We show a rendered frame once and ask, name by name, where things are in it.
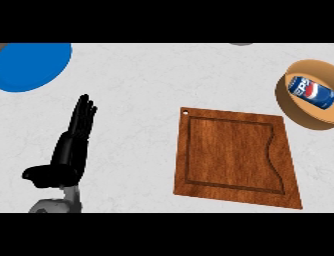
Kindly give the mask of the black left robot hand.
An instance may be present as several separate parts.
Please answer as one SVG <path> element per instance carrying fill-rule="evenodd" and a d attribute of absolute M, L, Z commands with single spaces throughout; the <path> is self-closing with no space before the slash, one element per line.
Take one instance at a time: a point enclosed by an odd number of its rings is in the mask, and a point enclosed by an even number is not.
<path fill-rule="evenodd" d="M 59 188 L 75 186 L 84 174 L 88 137 L 97 107 L 82 94 L 78 98 L 68 130 L 56 142 L 48 165 L 34 166 L 22 172 L 22 178 L 29 180 L 37 188 Z"/>

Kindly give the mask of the brown wooden cutting board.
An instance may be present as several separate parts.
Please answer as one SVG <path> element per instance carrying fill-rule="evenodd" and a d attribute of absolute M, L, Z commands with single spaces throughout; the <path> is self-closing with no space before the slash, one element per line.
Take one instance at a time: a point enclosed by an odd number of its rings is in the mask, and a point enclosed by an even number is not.
<path fill-rule="evenodd" d="M 282 117 L 180 109 L 172 193 L 302 207 Z"/>

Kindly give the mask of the tan round pot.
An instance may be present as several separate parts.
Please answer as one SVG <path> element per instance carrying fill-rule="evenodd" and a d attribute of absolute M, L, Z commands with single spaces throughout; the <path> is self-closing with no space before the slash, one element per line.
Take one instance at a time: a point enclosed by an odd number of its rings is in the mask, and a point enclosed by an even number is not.
<path fill-rule="evenodd" d="M 330 129 L 334 128 L 334 104 L 323 110 L 288 92 L 288 83 L 293 76 L 307 77 L 334 90 L 334 65 L 313 59 L 293 62 L 274 89 L 276 102 L 289 119 L 308 129 Z"/>

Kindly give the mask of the blue soda can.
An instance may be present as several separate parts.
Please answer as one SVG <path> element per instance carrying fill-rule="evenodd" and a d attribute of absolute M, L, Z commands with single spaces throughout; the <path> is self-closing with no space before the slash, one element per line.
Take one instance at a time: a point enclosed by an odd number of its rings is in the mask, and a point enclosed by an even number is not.
<path fill-rule="evenodd" d="M 322 110 L 334 104 L 334 90 L 302 76 L 292 77 L 288 91 Z"/>

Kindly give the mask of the blue round plate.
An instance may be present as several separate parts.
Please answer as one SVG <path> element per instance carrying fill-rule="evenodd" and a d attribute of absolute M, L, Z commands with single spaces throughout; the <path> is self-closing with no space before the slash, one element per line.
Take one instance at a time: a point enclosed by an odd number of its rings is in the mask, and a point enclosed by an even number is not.
<path fill-rule="evenodd" d="M 72 54 L 69 43 L 8 43 L 0 50 L 0 90 L 26 92 L 63 71 Z"/>

